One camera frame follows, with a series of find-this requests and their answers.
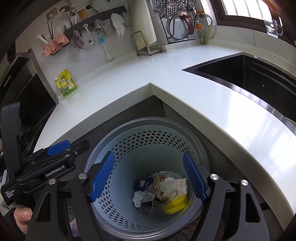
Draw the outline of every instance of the white cutting board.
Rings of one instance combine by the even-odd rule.
[[[133,33],[141,30],[148,44],[155,43],[157,39],[146,0],[135,0],[128,10],[131,17]],[[138,50],[146,47],[140,33],[136,34],[134,37]]]

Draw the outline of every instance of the yellow plastic lid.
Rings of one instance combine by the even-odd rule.
[[[166,207],[164,208],[164,211],[169,214],[176,213],[177,211],[183,209],[186,206],[186,203],[187,197],[186,195],[182,195],[169,202],[168,205],[166,205]]]

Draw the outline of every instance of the pink sponge cloth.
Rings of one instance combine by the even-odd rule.
[[[66,37],[64,33],[61,33],[43,47],[43,52],[45,53],[46,56],[53,55],[63,45],[67,43],[69,43],[69,39]]]

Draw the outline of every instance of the yellow pouch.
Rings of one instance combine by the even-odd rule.
[[[56,78],[56,81],[57,81],[57,87],[61,91],[63,97],[67,97],[74,90],[77,89],[77,86],[74,83],[74,80],[72,79],[72,76],[70,75],[70,72],[66,69],[64,69],[59,74],[59,76]]]
[[[164,211],[169,214],[176,213],[177,211],[180,211],[181,209],[183,209],[186,206],[186,203],[187,203],[187,197],[186,195],[182,195],[174,199],[173,201],[169,202],[165,206]]]

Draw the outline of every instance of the trash can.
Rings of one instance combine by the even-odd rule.
[[[114,168],[101,197],[92,207],[100,226],[124,240],[158,240],[181,230],[194,219],[202,203],[188,182],[188,202],[181,211],[161,218],[144,218],[131,201],[135,179],[146,180],[159,171],[187,178],[182,157],[191,152],[194,161],[209,169],[199,138],[183,125],[158,117],[127,122],[105,136],[90,154],[85,172],[101,162],[108,151],[115,155]]]

